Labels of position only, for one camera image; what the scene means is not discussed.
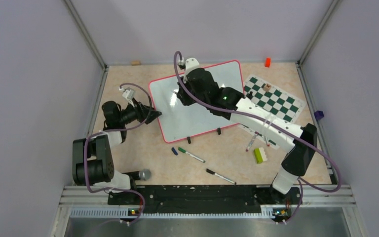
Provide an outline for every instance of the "metal frame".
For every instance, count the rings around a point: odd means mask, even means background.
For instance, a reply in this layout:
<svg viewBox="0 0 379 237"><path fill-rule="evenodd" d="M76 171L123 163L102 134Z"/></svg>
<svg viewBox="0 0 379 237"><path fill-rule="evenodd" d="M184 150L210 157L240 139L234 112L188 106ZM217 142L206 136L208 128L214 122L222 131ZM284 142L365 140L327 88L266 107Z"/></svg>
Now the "metal frame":
<svg viewBox="0 0 379 237"><path fill-rule="evenodd" d="M103 76L101 78L101 83L99 86L97 98L95 104L93 105L92 117L88 124L88 130L86 135L89 135L93 131L93 126L95 123L96 115L98 112L98 107L101 101L102 92L105 86L105 82L108 75L108 66L105 64L101 54L99 53L94 41L92 40L89 32L87 31L84 23L82 22L78 12L76 11L74 5L71 0L62 0L69 13L71 14L73 21L75 22L78 30L81 32L86 44L91 50L92 54L100 64L100 66L104 69ZM303 64L307 60L310 52L312 51L314 45L318 41L321 33L323 32L327 22L330 20L333 12L339 6L341 0L333 0L330 4L329 9L324 15L322 21L317 27L313 37L310 39L304 53L302 54L299 61L296 63L297 70L299 73L300 81L302 83L302 87L306 96L307 103L310 107L311 116L314 124L318 127L318 137L319 142L323 152L330 154L328 150L328 146L325 142L325 132L323 127L317 122L314 118L313 111L316 110L315 102L313 100L312 94L308 89L308 83L303 73ZM325 189L333 189L335 185L320 185L320 187ZM303 204L300 206L301 208L311 208L311 207L341 207L343 209L343 213L345 216L346 224L348 225L351 236L353 237L367 237L368 234L366 232L364 223L361 219L360 213L357 209L355 198L353 196L352 190L349 185L342 185L342 188L335 193L323 193L321 191L315 190L309 186L304 186L303 188ZM84 186L66 186L63 190L57 215L54 221L53 229L51 232L52 237L64 237L65 232L68 227L69 218L74 218L78 216L78 210L82 208L83 210L93 210L94 212L89 212L87 215L93 218L112 218L113 215L117 215L115 217L119 217L118 215L123 215L125 210L128 208L136 208L135 206L110 206L107 204L108 194L104 192L91 194L88 192L86 187ZM261 208L266 210L267 208L282 208L282 205L262 205ZM252 215L252 214L240 214L237 215L240 218L260 218L261 215ZM142 218L205 218L205 216L201 215L147 215L143 214ZM220 215L220 218L235 218L235 215Z"/></svg>

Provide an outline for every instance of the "wooden block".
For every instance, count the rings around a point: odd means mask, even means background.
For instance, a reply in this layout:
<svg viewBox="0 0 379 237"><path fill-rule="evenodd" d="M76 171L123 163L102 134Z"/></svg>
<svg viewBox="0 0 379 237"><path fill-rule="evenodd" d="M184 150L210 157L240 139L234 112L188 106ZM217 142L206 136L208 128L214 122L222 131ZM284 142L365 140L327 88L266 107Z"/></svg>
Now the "wooden block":
<svg viewBox="0 0 379 237"><path fill-rule="evenodd" d="M271 87L272 87L272 86L271 86L270 84L267 83L267 84L264 86L264 91L265 91L265 92L268 92L269 90L271 90Z"/></svg>
<svg viewBox="0 0 379 237"><path fill-rule="evenodd" d="M131 62L131 65L132 66L139 66L139 65L141 65L142 63L140 62L140 61L132 61Z"/></svg>

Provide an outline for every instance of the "beige tabletop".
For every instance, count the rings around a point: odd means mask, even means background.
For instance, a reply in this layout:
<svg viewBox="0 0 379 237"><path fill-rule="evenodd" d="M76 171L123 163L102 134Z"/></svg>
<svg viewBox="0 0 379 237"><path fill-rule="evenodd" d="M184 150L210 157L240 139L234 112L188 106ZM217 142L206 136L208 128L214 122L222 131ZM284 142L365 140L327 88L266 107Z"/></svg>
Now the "beige tabletop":
<svg viewBox="0 0 379 237"><path fill-rule="evenodd" d="M294 63L273 63L270 68L265 68L263 64L259 63L241 63L241 68L244 80L254 74L288 93L306 100ZM103 128L104 115L101 110L103 103L113 100L123 108L127 105L126 100L118 91L121 83L136 83L148 90L151 80L173 74L172 65L110 66L94 132ZM138 89L136 91L136 100L148 105L147 96ZM295 123L306 125L308 122L312 123L312 119L309 108L306 107ZM128 127L137 124L138 122L135 121ZM153 121L149 125L144 124L137 129L128 131L126 141L112 148L112 156L115 169L120 172L150 169L151 179L140 181L141 184L229 184L217 176L208 174L206 168L226 176L238 184L271 184L286 154L281 149L275 150L267 147L258 139L252 145L251 150L245 152L251 138L249 133L238 126L233 126L223 129L220 136L216 132L212 132L194 137L191 139L191 144L188 144L186 140L167 144L163 141L159 123ZM182 147L206 162L201 163L180 152L176 156L171 151L172 147L176 150L178 147ZM268 161L262 164L256 164L253 156L253 149L258 147L264 147L268 158ZM304 178L314 184L331 183L324 159L319 154L314 155Z"/></svg>

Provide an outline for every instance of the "whiteboard surface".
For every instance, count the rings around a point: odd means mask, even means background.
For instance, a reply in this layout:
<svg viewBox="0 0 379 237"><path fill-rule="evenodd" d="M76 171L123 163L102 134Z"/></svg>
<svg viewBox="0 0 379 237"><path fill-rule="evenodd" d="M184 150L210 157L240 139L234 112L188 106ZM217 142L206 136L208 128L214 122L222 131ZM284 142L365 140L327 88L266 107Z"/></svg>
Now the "whiteboard surface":
<svg viewBox="0 0 379 237"><path fill-rule="evenodd" d="M239 62L230 61L205 69L211 72L219 87L233 87L243 93L243 79ZM178 92L176 76L153 80L149 84L149 89L156 110L162 112L158 121L163 140L167 143L235 124L223 117L213 115L197 103L184 106L172 92Z"/></svg>

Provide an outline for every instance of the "green square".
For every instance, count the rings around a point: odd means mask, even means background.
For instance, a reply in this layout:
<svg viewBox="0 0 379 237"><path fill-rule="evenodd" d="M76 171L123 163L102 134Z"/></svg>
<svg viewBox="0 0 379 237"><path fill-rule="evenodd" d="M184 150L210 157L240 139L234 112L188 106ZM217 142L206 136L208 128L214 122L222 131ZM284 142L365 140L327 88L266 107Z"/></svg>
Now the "green square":
<svg viewBox="0 0 379 237"><path fill-rule="evenodd" d="M262 98L262 94L261 93L256 93L255 97L258 98L258 99L261 99Z"/></svg>
<svg viewBox="0 0 379 237"><path fill-rule="evenodd" d="M273 101L273 100L268 100L267 104L273 106L273 105L275 105L275 101Z"/></svg>
<svg viewBox="0 0 379 237"><path fill-rule="evenodd" d="M290 107L290 110L293 111L293 112L297 112L297 110L299 110L296 106L292 105Z"/></svg>
<svg viewBox="0 0 379 237"><path fill-rule="evenodd" d="M256 82L258 81L258 79L256 79L256 78L251 78L249 81L250 81L250 82L253 82L253 83L256 83Z"/></svg>
<svg viewBox="0 0 379 237"><path fill-rule="evenodd" d="M280 95L282 95L282 93L281 93L281 91L279 91L279 90L275 90L275 91L274 91L274 95L280 97Z"/></svg>
<svg viewBox="0 0 379 237"><path fill-rule="evenodd" d="M254 85L254 86L252 87L252 89L253 89L254 91L258 91L258 90L260 89L260 87L259 87L258 85Z"/></svg>
<svg viewBox="0 0 379 237"><path fill-rule="evenodd" d="M291 97L288 97L287 102L290 103L290 104L292 104L294 102L294 99L291 98Z"/></svg>
<svg viewBox="0 0 379 237"><path fill-rule="evenodd" d="M288 109L283 106L281 107L280 111L286 114L288 112Z"/></svg>
<svg viewBox="0 0 379 237"><path fill-rule="evenodd" d="M292 118L288 115L284 116L283 120L291 122Z"/></svg>
<svg viewBox="0 0 379 237"><path fill-rule="evenodd" d="M271 112L273 115L277 115L277 113L278 113L278 109L276 109L276 108L272 108L272 109L270 110L270 112Z"/></svg>
<svg viewBox="0 0 379 237"><path fill-rule="evenodd" d="M284 102L285 102L285 101L284 101L283 99L281 99L281 98L278 98L278 100L277 100L277 103L280 104L280 105L283 105Z"/></svg>
<svg viewBox="0 0 379 237"><path fill-rule="evenodd" d="M265 106L265 102L264 101L260 101L260 102L258 102L258 105L263 108Z"/></svg>

